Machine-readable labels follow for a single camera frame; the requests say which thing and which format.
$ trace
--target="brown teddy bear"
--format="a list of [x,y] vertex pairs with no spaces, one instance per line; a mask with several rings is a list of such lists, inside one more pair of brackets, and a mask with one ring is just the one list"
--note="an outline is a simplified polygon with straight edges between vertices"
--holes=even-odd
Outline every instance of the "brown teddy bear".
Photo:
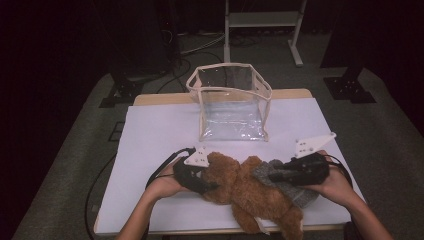
[[276,223],[286,240],[303,237],[302,210],[277,187],[261,183],[252,171],[263,162],[256,156],[240,164],[218,152],[208,155],[209,167],[202,171],[202,179],[216,183],[218,188],[203,194],[207,201],[231,204],[233,216],[246,233],[260,233],[255,217]]

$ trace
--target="white table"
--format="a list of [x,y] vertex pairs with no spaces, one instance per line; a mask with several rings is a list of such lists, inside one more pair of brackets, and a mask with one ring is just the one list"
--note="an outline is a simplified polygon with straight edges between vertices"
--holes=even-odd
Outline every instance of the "white table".
[[[239,161],[250,155],[258,155],[262,160],[289,161],[294,155],[296,139],[330,132],[316,100],[308,90],[274,90],[266,122],[269,142],[199,142],[199,106],[187,103],[189,101],[188,94],[144,95],[136,99],[135,105],[138,106],[129,108],[118,154],[94,227],[96,234],[114,235],[119,232],[150,175],[172,153],[182,148],[205,146]],[[323,149],[346,164],[336,140]],[[353,183],[362,196],[354,179]],[[344,208],[322,197],[304,209],[305,231],[341,229],[349,220],[350,215]],[[264,221],[263,224],[271,232],[279,230],[272,222]],[[206,202],[200,195],[191,192],[160,200],[150,222],[150,234],[236,232],[242,230],[234,220],[229,205]]]

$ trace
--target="forearm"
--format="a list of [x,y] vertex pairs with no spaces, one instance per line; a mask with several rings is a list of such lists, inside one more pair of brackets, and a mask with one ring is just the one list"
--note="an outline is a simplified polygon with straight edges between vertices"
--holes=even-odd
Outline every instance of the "forearm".
[[124,227],[119,232],[115,239],[137,239],[140,240],[147,229],[147,225],[152,215],[153,207],[157,199],[154,199],[146,194],[138,201],[131,216],[128,218]]
[[393,239],[377,216],[368,205],[359,197],[353,200],[347,210],[352,215],[356,227],[365,240],[391,240]]

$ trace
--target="transparent plastic container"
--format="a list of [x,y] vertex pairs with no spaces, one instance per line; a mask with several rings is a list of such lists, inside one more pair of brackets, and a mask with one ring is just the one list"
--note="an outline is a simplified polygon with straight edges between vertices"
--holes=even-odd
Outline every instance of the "transparent plastic container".
[[200,104],[200,141],[268,141],[272,89],[252,65],[201,66],[186,86]]

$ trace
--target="gray carpet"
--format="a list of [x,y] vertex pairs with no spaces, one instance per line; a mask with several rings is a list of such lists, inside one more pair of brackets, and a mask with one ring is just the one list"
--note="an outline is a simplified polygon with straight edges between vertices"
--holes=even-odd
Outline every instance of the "gray carpet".
[[[289,35],[262,36],[250,47],[233,47],[233,62],[251,63],[274,89],[307,88],[317,99],[336,141],[353,172],[370,207],[375,211],[395,239],[422,239],[424,236],[424,140],[388,93],[383,81],[368,70],[359,80],[377,103],[351,104],[332,99],[324,77],[340,76],[345,69],[320,69],[329,35],[299,37],[298,48],[304,61],[296,68],[287,39]],[[183,49],[191,49],[210,38],[181,37]],[[203,51],[223,58],[222,47]],[[196,66],[217,63],[210,54],[184,57],[190,61],[190,71],[181,77],[185,82]],[[188,69],[187,62],[175,67],[176,75]],[[172,74],[149,82],[143,93],[155,93]],[[21,222],[14,239],[89,239],[84,214],[92,229],[97,210],[113,166],[119,139],[120,121],[125,121],[128,104],[114,108],[99,108],[100,102],[112,88],[110,75],[99,80],[87,99],[78,119],[52,165],[48,176]],[[172,82],[161,93],[181,92]],[[92,193],[85,203],[90,187]],[[99,237],[95,239],[112,239]],[[280,239],[278,234],[173,236],[171,239]],[[306,232],[304,239],[343,239],[341,231]]]

